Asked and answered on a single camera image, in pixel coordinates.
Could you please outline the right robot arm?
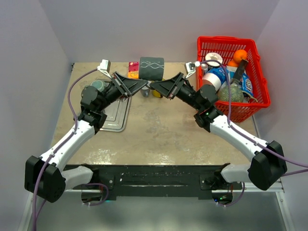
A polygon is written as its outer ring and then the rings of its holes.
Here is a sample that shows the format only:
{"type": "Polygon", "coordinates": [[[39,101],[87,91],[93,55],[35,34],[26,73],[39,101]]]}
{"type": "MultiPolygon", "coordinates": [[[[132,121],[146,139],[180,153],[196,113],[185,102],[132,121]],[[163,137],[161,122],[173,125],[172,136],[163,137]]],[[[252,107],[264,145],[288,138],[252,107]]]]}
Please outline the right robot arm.
{"type": "Polygon", "coordinates": [[[248,165],[224,164],[207,180],[208,184],[226,189],[233,182],[250,182],[266,191],[286,173],[282,146],[276,141],[262,140],[228,121],[214,105],[218,96],[213,85],[205,84],[194,90],[183,73],[179,73],[171,79],[152,82],[150,87],[166,98],[177,97],[194,108],[199,127],[223,138],[249,160],[248,165]]]}

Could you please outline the small light grey mug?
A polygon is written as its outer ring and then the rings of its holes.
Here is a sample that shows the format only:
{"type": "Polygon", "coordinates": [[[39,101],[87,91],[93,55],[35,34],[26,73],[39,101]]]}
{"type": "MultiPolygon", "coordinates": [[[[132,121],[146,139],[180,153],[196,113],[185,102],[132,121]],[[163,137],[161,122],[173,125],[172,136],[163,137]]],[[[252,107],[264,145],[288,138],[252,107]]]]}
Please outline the small light grey mug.
{"type": "Polygon", "coordinates": [[[145,98],[149,97],[150,95],[150,89],[148,87],[143,87],[140,92],[141,92],[141,95],[145,98]]]}

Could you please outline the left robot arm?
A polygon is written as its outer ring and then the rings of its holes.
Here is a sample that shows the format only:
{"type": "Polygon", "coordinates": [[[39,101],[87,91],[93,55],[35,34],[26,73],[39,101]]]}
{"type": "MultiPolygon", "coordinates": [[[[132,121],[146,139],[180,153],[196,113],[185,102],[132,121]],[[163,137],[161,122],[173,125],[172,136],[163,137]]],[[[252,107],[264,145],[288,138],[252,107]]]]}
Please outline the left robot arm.
{"type": "Polygon", "coordinates": [[[81,93],[81,112],[74,114],[74,126],[52,148],[40,157],[26,161],[25,189],[33,193],[33,201],[41,197],[48,202],[57,201],[65,190],[79,185],[96,188],[100,177],[94,168],[82,165],[72,170],[64,167],[79,148],[104,125],[104,110],[122,97],[131,97],[147,85],[147,80],[131,79],[115,72],[102,91],[88,85],[81,93]]]}

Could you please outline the yellow mug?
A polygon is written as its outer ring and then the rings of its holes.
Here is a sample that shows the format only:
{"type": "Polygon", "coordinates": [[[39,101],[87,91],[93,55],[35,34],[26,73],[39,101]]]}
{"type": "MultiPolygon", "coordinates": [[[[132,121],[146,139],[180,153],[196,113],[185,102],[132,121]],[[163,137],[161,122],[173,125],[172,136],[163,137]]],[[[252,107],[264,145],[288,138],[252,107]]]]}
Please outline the yellow mug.
{"type": "Polygon", "coordinates": [[[154,97],[157,97],[157,98],[163,98],[164,96],[162,94],[160,94],[157,90],[152,90],[152,95],[154,97]]]}

